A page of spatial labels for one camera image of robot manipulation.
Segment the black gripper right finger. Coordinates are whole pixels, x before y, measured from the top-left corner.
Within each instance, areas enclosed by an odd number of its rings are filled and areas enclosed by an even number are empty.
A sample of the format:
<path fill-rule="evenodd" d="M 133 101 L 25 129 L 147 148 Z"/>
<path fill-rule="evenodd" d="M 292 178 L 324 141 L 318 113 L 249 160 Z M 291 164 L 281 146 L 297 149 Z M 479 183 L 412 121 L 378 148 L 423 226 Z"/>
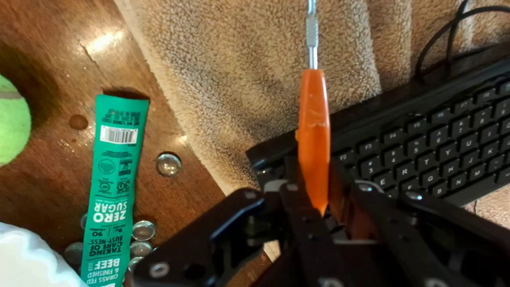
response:
<path fill-rule="evenodd" d="M 354 242 L 374 240 L 407 287 L 510 287 L 510 231 L 412 189 L 390 196 L 331 162 L 331 208 Z"/>

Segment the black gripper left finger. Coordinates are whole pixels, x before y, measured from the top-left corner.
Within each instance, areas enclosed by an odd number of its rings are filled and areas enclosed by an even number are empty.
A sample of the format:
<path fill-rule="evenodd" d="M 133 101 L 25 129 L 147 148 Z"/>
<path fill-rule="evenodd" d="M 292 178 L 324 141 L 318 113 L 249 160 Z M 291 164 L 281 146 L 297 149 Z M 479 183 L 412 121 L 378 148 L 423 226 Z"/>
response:
<path fill-rule="evenodd" d="M 276 240 L 280 258 L 256 287 L 319 287 L 321 237 L 326 226 L 310 204 L 294 156 L 284 178 L 262 191 L 241 188 L 166 239 L 133 269 L 135 287 L 225 287 L 238 270 Z"/>

